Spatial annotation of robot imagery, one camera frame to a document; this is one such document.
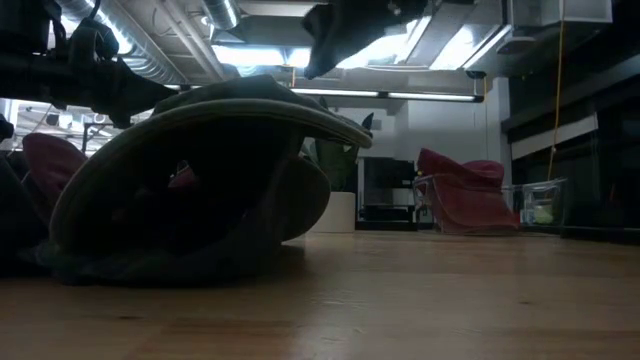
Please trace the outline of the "black cabinet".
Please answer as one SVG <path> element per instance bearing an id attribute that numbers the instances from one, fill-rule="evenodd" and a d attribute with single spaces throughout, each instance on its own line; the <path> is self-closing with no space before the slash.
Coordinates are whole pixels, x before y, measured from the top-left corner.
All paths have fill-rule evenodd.
<path id="1" fill-rule="evenodd" d="M 414 178 L 414 163 L 411 161 L 361 158 L 358 164 L 356 229 L 415 231 Z"/>

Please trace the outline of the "dark green baseball cap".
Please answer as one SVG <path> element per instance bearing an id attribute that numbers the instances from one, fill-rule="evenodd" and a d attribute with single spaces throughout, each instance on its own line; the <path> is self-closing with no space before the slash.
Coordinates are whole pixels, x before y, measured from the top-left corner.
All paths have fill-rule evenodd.
<path id="1" fill-rule="evenodd" d="M 34 255 L 66 281 L 212 283 L 261 271 L 331 192 L 308 138 L 369 147 L 370 132 L 268 76 L 158 103 L 89 157 Z"/>
<path id="2" fill-rule="evenodd" d="M 421 18 L 354 16 L 349 14 L 351 0 L 334 0 L 311 8 L 301 26 L 312 37 L 310 60 L 304 76 L 311 80 L 334 69 L 385 35 L 389 27 Z"/>
<path id="3" fill-rule="evenodd" d="M 47 229 L 16 173 L 0 155 L 0 277 L 30 272 Z"/>

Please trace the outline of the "silver ventilation duct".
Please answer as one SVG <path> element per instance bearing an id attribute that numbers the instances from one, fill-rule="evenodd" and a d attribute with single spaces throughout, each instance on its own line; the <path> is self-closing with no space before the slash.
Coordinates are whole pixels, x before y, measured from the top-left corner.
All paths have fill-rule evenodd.
<path id="1" fill-rule="evenodd" d="M 235 28 L 241 19 L 236 0 L 201 0 L 210 23 L 216 30 Z"/>
<path id="2" fill-rule="evenodd" d="M 97 0 L 55 0 L 70 34 Z M 165 85 L 186 84 L 186 76 L 123 6 L 124 0 L 101 0 L 95 20 L 109 27 L 119 43 L 118 56 L 136 74 Z"/>

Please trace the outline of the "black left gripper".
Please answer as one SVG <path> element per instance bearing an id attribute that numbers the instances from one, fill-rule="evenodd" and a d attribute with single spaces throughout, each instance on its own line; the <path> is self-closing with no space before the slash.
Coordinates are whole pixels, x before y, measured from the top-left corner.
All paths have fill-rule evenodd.
<path id="1" fill-rule="evenodd" d="M 122 59 L 114 61 L 119 43 L 113 31 L 93 17 L 83 18 L 70 37 L 60 18 L 52 18 L 51 25 L 55 42 L 49 55 L 62 67 L 49 90 L 57 108 L 90 107 L 107 114 L 116 128 L 129 128 L 133 115 L 177 94 L 137 75 Z"/>

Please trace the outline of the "clear plastic bin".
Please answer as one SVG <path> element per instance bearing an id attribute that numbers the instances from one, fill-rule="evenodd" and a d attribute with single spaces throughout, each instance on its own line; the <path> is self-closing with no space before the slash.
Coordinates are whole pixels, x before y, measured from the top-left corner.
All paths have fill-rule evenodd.
<path id="1" fill-rule="evenodd" d="M 519 221 L 515 231 L 503 231 L 494 233 L 444 233 L 471 236 L 500 236 L 515 235 L 523 226 L 555 226 L 562 227 L 565 217 L 564 185 L 566 180 L 559 178 L 547 182 L 537 182 L 524 185 L 502 185 L 502 192 L 508 207 Z M 420 212 L 426 212 L 434 225 L 435 218 L 431 210 L 423 203 L 422 195 L 414 188 L 413 192 L 416 208 Z"/>

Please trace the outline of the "maroon baseball cap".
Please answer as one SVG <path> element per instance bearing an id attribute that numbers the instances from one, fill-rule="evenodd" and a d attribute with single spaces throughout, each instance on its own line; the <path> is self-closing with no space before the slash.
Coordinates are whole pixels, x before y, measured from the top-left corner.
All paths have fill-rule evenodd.
<path id="1" fill-rule="evenodd" d="M 89 158 L 70 142 L 44 133 L 23 139 L 23 150 L 35 193 L 37 211 L 48 226 L 71 215 L 129 225 L 181 218 L 206 205 L 201 185 L 190 168 L 175 176 L 177 161 L 166 141 L 151 133 L 127 131 Z M 89 189 L 76 205 L 61 196 L 89 168 Z"/>
<path id="2" fill-rule="evenodd" d="M 519 221 L 502 192 L 504 166 L 491 160 L 458 163 L 423 148 L 418 157 L 421 176 L 414 188 L 444 233 L 515 231 Z"/>

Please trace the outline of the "black aluminium table frame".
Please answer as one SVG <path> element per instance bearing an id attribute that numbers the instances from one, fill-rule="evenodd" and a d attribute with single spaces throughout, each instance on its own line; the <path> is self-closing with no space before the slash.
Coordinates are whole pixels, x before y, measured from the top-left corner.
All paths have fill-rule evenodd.
<path id="1" fill-rule="evenodd" d="M 386 222 L 386 221 L 357 221 L 357 231 L 399 231 L 439 232 L 438 225 L 432 223 Z M 523 236 L 553 235 L 563 239 L 609 243 L 640 247 L 640 228 L 599 228 L 578 226 L 523 226 L 517 231 Z"/>

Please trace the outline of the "long linear ceiling lamp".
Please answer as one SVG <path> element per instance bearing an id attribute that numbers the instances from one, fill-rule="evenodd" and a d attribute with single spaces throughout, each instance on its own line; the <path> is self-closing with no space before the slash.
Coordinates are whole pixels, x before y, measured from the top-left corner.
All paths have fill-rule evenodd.
<path id="1" fill-rule="evenodd" d="M 384 92 L 384 91 L 367 91 L 367 90 L 332 90 L 332 89 L 311 89 L 311 88 L 292 88 L 292 91 L 298 94 L 333 96 L 333 97 L 358 97 L 358 98 L 377 98 L 377 99 L 410 100 L 410 101 L 441 101 L 441 102 L 468 102 L 468 103 L 480 103 L 484 101 L 484 97 L 479 95 L 454 95 L 454 94 L 443 94 L 443 93 Z"/>

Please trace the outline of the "snake plant in white pot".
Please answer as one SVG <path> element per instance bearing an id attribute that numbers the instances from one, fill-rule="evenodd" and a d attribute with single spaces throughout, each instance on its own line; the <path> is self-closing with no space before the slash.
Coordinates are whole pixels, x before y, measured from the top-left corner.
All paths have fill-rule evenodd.
<path id="1" fill-rule="evenodd" d="M 360 147 L 324 139 L 307 139 L 301 156 L 328 178 L 328 204 L 311 233 L 353 233 L 356 223 L 357 158 Z"/>

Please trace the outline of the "bright ceiling light panel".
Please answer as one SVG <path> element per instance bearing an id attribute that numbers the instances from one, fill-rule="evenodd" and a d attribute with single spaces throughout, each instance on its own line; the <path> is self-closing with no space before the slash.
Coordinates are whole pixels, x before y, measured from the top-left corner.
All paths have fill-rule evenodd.
<path id="1" fill-rule="evenodd" d="M 310 60 L 309 48 L 232 47 L 213 45 L 221 63 L 234 66 L 290 66 L 304 68 Z"/>
<path id="2" fill-rule="evenodd" d="M 430 70 L 458 70 L 475 64 L 512 26 L 467 24 L 449 40 L 429 66 Z"/>

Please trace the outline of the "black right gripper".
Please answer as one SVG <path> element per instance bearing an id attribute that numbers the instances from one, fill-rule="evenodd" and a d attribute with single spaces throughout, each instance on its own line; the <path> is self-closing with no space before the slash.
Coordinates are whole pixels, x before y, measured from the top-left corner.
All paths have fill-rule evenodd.
<path id="1" fill-rule="evenodd" d="M 429 0 L 351 0 L 349 14 L 391 18 L 421 17 Z"/>

